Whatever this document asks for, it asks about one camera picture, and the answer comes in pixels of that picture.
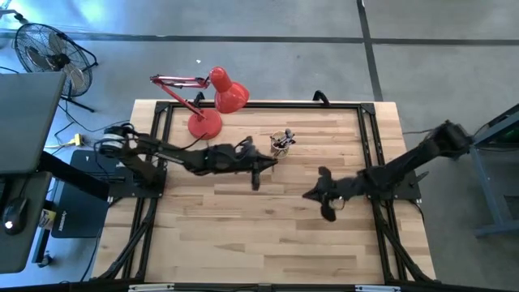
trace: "fan stand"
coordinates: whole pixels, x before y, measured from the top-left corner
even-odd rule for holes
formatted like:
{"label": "fan stand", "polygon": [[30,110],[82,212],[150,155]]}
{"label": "fan stand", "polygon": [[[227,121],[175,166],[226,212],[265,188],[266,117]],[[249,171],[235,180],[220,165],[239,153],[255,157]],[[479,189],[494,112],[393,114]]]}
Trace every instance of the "fan stand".
{"label": "fan stand", "polygon": [[[65,33],[61,32],[61,33],[58,33],[57,34],[58,37],[61,37],[63,40],[67,40],[69,41],[72,45],[76,46],[77,48],[83,50],[85,53],[89,54],[90,56],[92,56],[94,58],[94,63],[88,65],[88,67],[84,68],[83,71],[86,71],[88,69],[91,69],[92,67],[94,66],[99,66],[99,63],[97,62],[97,58],[96,58],[96,55],[92,54],[89,50],[85,49],[84,47],[82,47],[81,45],[78,45],[75,43],[75,41],[73,41],[68,35],[66,35]],[[72,88],[69,87],[69,90],[68,90],[68,94],[67,94],[67,97],[63,97],[61,96],[60,98],[63,100],[63,101],[68,101],[70,102],[72,105],[75,105],[75,106],[78,106],[84,110],[87,110],[91,113],[95,113],[96,111],[86,105],[83,105],[77,101],[74,101],[72,98],[71,98],[71,94],[72,94]]]}
{"label": "fan stand", "polygon": [[89,112],[91,112],[91,113],[95,113],[95,112],[96,112],[94,109],[89,108],[89,107],[87,107],[86,105],[83,105],[83,104],[81,104],[81,103],[79,103],[79,102],[77,102],[77,101],[74,101],[74,100],[71,98],[71,94],[72,94],[72,84],[69,85],[69,87],[68,87],[68,94],[67,94],[67,96],[66,96],[66,97],[61,96],[61,97],[59,97],[59,98],[61,98],[62,101],[70,102],[72,105],[76,105],[76,106],[78,106],[78,107],[80,107],[80,108],[82,108],[82,109],[84,109],[84,110],[87,110],[87,111],[89,111]]}

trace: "lamp shade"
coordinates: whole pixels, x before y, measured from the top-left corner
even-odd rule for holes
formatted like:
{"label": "lamp shade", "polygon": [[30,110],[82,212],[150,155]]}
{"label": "lamp shade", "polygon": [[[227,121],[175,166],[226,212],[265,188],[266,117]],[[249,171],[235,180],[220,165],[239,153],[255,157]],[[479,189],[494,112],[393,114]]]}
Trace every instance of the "lamp shade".
{"label": "lamp shade", "polygon": [[249,91],[245,86],[232,81],[224,68],[214,67],[209,73],[209,79],[217,90],[214,104],[220,113],[233,113],[249,101]]}

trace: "red desk lamp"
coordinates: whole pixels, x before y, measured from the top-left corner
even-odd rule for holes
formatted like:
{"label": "red desk lamp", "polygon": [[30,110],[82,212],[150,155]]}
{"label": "red desk lamp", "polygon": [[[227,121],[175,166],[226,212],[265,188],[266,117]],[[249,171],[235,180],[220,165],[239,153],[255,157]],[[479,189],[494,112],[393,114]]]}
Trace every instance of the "red desk lamp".
{"label": "red desk lamp", "polygon": [[249,91],[238,82],[231,81],[222,67],[214,67],[209,72],[217,93],[214,95],[214,105],[222,114],[230,114],[241,109],[249,101]]}
{"label": "red desk lamp", "polygon": [[168,87],[206,89],[212,82],[217,90],[214,97],[215,106],[223,114],[230,114],[241,109],[249,100],[248,90],[243,85],[233,82],[222,67],[214,67],[206,79],[157,75],[150,77],[150,80],[193,112],[193,115],[187,121],[187,129],[197,139],[210,140],[220,133],[221,118],[219,113],[214,109],[196,108]]}
{"label": "red desk lamp", "polygon": [[209,86],[209,80],[201,77],[169,77],[152,76],[150,80],[162,90],[167,92],[172,98],[176,99],[188,110],[193,112],[187,121],[187,129],[197,139],[210,140],[221,131],[221,118],[214,109],[197,109],[189,102],[182,99],[178,94],[168,88],[204,88]]}

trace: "desk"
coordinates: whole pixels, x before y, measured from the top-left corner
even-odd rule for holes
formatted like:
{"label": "desk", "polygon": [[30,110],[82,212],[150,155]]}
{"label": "desk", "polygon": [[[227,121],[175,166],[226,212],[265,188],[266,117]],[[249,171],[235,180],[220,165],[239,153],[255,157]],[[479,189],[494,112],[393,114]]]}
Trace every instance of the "desk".
{"label": "desk", "polygon": [[[150,132],[156,102],[135,102],[131,122],[137,131]],[[390,161],[405,152],[397,107],[379,102],[375,110],[385,159]],[[169,143],[183,146],[193,141],[187,131],[190,115],[187,109],[175,108]],[[317,203],[301,198],[315,185],[320,165],[326,165],[334,178],[365,167],[357,114],[344,109],[241,109],[221,118],[222,132],[210,144],[236,144],[252,135],[256,147],[267,154],[269,136],[287,127],[297,143],[287,158],[262,173],[259,191],[251,190],[249,174],[197,177],[169,163],[146,282],[382,283],[371,204],[354,198],[337,213],[336,222],[328,223]],[[204,147],[205,142],[199,142],[193,149]],[[124,199],[109,209],[94,277],[127,243],[134,207],[135,200]],[[418,210],[409,202],[395,201],[395,211],[402,244],[424,273],[434,277]],[[396,274],[391,250],[389,254]]]}

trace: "electric fan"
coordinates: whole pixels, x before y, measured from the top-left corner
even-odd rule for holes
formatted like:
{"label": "electric fan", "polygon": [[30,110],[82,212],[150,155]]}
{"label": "electric fan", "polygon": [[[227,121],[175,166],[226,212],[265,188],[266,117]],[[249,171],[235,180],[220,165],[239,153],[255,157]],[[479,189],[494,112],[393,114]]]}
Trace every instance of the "electric fan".
{"label": "electric fan", "polygon": [[[15,51],[27,72],[65,72],[62,95],[78,97],[92,84],[96,56],[56,28],[45,24],[22,25],[16,32]],[[92,65],[83,52],[94,58]]]}

